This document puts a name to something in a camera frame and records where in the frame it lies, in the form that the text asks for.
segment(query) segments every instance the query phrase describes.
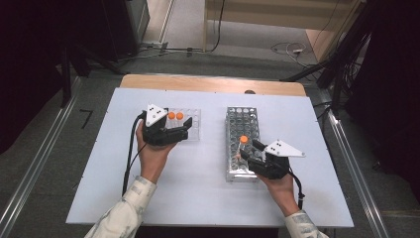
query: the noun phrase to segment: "person's left hand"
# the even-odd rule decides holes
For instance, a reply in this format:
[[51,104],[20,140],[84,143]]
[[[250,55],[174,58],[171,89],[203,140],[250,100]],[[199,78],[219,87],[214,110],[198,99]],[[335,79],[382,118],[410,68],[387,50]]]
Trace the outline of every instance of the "person's left hand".
[[[143,141],[143,126],[144,121],[142,120],[136,130],[138,150],[146,145],[146,142]],[[170,150],[175,147],[175,145],[176,143],[167,145],[165,147],[154,147],[151,145],[146,145],[140,151],[140,176],[153,182],[154,184],[158,183],[158,178],[160,177],[164,165],[166,164],[167,155],[169,154]]]

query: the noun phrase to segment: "white sleeve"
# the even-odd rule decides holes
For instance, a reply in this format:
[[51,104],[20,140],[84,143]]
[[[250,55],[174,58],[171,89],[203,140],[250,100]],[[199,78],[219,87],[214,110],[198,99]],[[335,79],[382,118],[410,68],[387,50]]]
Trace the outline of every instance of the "white sleeve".
[[284,219],[291,238],[328,238],[314,225],[304,210],[300,210]]
[[151,181],[136,177],[124,196],[102,215],[85,238],[134,237],[156,188]]

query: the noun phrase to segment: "hand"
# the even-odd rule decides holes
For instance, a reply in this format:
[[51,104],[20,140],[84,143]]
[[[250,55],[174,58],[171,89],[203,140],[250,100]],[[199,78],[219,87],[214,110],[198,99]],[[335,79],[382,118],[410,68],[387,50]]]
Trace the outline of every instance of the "hand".
[[[142,120],[136,130],[138,150],[146,145],[146,142],[143,141],[143,124],[144,121]],[[167,145],[165,147],[154,147],[151,145],[146,145],[140,151],[140,176],[153,182],[154,184],[158,183],[158,178],[160,177],[164,165],[166,164],[167,155],[169,154],[170,150],[175,147],[175,145],[176,143]]]
[[260,175],[257,177],[265,183],[272,199],[280,207],[284,216],[289,216],[300,210],[294,200],[293,177],[291,175],[286,175],[282,179],[268,179]]

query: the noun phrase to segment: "orange cap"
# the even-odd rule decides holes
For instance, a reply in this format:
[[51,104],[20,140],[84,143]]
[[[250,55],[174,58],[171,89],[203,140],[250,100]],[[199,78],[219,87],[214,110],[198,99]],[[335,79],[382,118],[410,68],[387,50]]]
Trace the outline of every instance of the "orange cap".
[[183,118],[183,114],[182,114],[182,112],[178,112],[178,113],[176,113],[176,119],[178,119],[178,120],[182,120],[182,118]]
[[248,142],[248,137],[247,136],[241,136],[239,138],[239,141],[241,142],[241,144],[247,144]]
[[167,118],[169,118],[170,120],[175,119],[175,113],[173,113],[173,112],[169,112],[169,113],[167,114]]

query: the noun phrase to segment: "white tabletop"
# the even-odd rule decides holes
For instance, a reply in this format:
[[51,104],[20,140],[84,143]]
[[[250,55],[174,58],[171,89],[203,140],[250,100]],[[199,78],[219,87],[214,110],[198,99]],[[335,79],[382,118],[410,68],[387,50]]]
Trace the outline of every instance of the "white tabletop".
[[[250,106],[258,109],[263,143],[280,139],[305,153],[305,158],[290,158],[290,164],[306,195],[303,209],[314,223],[354,226],[308,97],[129,88],[114,92],[67,223],[95,223],[119,200],[131,128],[149,103],[201,109],[201,138],[180,142],[169,154],[144,224],[283,225],[283,215],[262,182],[226,182],[226,110],[228,106]],[[139,173],[140,163],[136,162],[129,184]]]

